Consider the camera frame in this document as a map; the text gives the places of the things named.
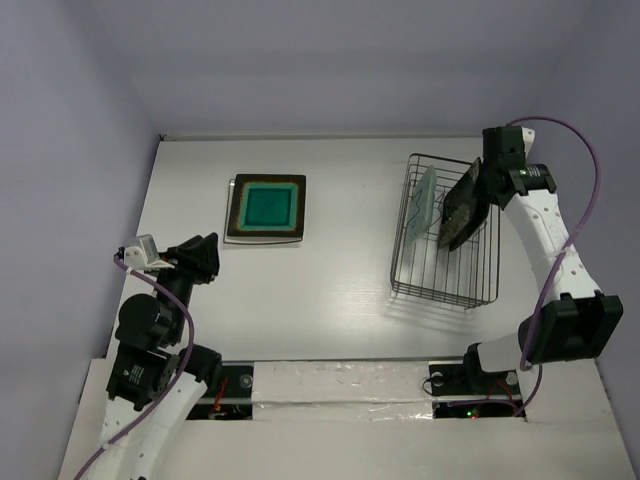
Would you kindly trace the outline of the light green oval plate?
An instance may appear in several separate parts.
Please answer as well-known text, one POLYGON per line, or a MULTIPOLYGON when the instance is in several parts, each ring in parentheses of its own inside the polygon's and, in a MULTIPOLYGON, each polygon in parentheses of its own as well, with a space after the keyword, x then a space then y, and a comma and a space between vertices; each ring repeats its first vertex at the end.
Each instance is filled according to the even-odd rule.
POLYGON ((417 240, 424 237, 433 223, 435 208, 435 193, 437 185, 436 169, 429 166, 421 176, 414 181, 409 195, 406 214, 405 245, 413 246, 417 240))

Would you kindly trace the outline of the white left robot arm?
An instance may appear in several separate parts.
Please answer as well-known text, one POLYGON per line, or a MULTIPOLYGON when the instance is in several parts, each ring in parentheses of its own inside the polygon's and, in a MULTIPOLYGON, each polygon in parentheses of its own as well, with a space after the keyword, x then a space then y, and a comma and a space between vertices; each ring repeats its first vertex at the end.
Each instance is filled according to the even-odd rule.
POLYGON ((113 261, 152 290, 119 307, 99 445, 76 476, 153 479, 193 407, 221 383, 222 356, 196 344, 189 311, 194 287, 219 274, 218 236, 160 252, 152 235, 140 235, 113 261))

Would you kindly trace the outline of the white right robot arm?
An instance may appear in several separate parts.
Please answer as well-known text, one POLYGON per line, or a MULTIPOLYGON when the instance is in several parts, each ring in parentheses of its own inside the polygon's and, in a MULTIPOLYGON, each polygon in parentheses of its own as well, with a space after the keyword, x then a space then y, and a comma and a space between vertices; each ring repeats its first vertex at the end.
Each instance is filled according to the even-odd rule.
POLYGON ((516 369, 599 357, 623 314, 620 298, 605 294, 584 266, 575 248, 583 226, 567 229, 549 168, 527 161, 534 131, 501 126, 482 137, 474 195, 515 227, 539 297, 514 333, 467 349, 460 379, 473 392, 516 369))

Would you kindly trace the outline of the black floral square plate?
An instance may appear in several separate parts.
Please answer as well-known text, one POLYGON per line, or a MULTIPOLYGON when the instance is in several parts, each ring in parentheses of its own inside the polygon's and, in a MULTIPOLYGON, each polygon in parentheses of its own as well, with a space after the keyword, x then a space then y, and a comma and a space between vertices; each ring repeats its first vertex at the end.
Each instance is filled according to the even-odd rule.
POLYGON ((446 194, 439 230, 439 249, 458 249, 486 219, 489 204, 479 198, 476 192, 481 167, 482 160, 477 158, 446 194))

